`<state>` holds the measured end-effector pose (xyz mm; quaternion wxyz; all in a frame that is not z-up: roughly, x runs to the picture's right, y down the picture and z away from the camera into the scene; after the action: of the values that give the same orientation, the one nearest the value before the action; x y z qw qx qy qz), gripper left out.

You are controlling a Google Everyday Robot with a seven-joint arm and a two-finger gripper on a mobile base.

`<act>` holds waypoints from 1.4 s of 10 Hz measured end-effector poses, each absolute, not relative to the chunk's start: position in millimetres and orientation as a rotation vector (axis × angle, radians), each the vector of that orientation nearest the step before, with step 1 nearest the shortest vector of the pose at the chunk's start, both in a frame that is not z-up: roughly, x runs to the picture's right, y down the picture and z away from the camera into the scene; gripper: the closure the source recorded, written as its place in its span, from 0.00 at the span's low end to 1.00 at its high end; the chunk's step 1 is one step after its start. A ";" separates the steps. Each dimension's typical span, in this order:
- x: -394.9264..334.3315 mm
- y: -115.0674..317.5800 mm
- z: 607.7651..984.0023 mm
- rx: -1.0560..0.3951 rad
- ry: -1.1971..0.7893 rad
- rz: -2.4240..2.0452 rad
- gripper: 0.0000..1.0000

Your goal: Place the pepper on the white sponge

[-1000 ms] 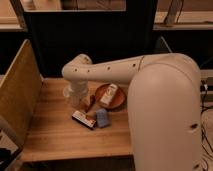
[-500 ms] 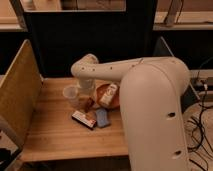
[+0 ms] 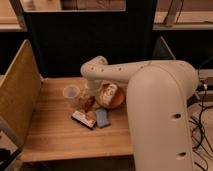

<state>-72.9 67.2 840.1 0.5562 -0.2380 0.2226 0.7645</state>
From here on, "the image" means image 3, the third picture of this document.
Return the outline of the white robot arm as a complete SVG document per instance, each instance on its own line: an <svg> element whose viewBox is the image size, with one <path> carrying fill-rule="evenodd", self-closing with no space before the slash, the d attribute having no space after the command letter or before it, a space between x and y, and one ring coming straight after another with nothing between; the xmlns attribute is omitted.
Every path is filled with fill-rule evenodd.
<svg viewBox="0 0 213 171"><path fill-rule="evenodd" d="M180 60L110 65L98 56L80 72L95 95L103 80L127 84L126 105L136 171L194 171L187 100L199 78Z"/></svg>

